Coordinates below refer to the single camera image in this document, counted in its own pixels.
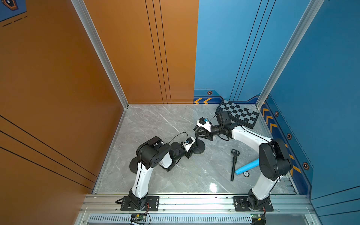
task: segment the black handle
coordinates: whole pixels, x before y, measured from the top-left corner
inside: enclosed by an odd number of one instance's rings
[[[233,168],[231,170],[231,178],[230,178],[231,181],[234,181],[235,165],[236,165],[236,156],[234,156],[234,159],[233,159]]]
[[[240,152],[238,150],[231,150],[231,154],[233,154],[233,168],[231,170],[231,181],[234,181],[234,175],[235,175],[235,165],[236,165],[236,161],[237,161],[237,157],[240,155]]]

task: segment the orange wall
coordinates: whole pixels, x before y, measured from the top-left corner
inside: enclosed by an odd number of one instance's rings
[[[72,224],[123,107],[71,1],[26,3],[0,26],[0,218]]]
[[[198,0],[85,0],[130,104],[192,103]]]

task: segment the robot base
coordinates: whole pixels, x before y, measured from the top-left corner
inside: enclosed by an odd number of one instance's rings
[[[253,212],[253,210],[251,210],[249,207],[249,202],[247,201],[247,199],[248,199],[247,196],[234,196],[233,200],[234,200],[235,211],[237,211],[237,212]],[[264,206],[265,206],[266,212],[274,211],[274,208],[270,201],[270,198],[268,198],[268,200],[265,202]]]
[[[202,140],[197,140],[197,143],[195,143],[191,146],[194,154],[201,154],[205,151],[205,143]]]
[[[131,162],[129,164],[129,168],[130,168],[130,171],[135,174],[138,172],[138,157],[137,156],[131,160]]]
[[[159,208],[159,196],[147,196],[145,207],[142,210],[137,210],[136,206],[130,201],[129,196],[125,196],[121,203],[121,211],[146,211],[148,209],[149,203],[149,210],[148,211],[158,211]]]

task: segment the blue wall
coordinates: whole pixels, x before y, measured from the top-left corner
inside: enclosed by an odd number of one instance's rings
[[[360,1],[324,1],[271,91],[314,170],[324,225],[360,210],[359,11]]]
[[[195,89],[215,89],[227,100],[233,92],[231,100],[235,98],[239,101],[249,100],[262,91],[309,0],[277,0],[275,4],[274,2],[275,0],[200,0]],[[249,39],[258,9],[259,13]],[[248,39],[249,44],[244,55]],[[244,59],[235,82],[243,55]]]
[[[25,0],[16,0],[16,4],[18,6],[17,10],[12,11],[8,7],[6,7],[2,1],[0,1],[0,21],[9,19],[16,15],[26,12],[26,3]]]

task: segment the vent slot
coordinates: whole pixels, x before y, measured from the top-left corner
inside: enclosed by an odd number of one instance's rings
[[[251,223],[250,214],[160,214],[150,213],[151,222],[156,223]],[[111,213],[92,213],[89,223],[113,223],[129,224],[131,215],[129,214],[111,214]]]

